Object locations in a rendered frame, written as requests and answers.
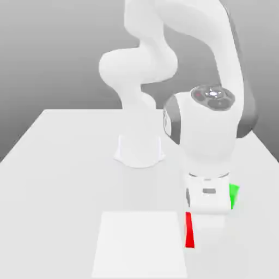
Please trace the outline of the small red cube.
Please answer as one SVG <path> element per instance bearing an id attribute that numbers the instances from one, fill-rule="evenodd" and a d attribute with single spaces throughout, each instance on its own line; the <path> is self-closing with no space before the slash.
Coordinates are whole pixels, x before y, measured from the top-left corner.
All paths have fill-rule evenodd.
<path id="1" fill-rule="evenodd" d="M 195 248 L 191 213 L 185 213 L 185 247 Z"/>

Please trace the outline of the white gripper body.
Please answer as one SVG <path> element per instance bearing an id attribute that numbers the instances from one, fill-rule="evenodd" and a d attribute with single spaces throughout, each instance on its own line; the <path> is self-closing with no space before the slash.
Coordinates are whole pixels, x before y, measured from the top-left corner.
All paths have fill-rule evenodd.
<path id="1" fill-rule="evenodd" d="M 193 214 L 196 246 L 215 246 L 223 233 L 226 217 L 217 214 Z"/>

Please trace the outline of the small green cube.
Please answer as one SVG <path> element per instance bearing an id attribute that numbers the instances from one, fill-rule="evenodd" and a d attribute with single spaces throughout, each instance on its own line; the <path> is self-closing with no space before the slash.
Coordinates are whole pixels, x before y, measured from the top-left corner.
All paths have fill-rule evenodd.
<path id="1" fill-rule="evenodd" d="M 230 184 L 229 185 L 229 196 L 230 196 L 230 201 L 231 201 L 231 209 L 233 210 L 237 196 L 238 196 L 238 192 L 239 192 L 239 186 L 238 185 L 234 185 L 234 184 Z"/>

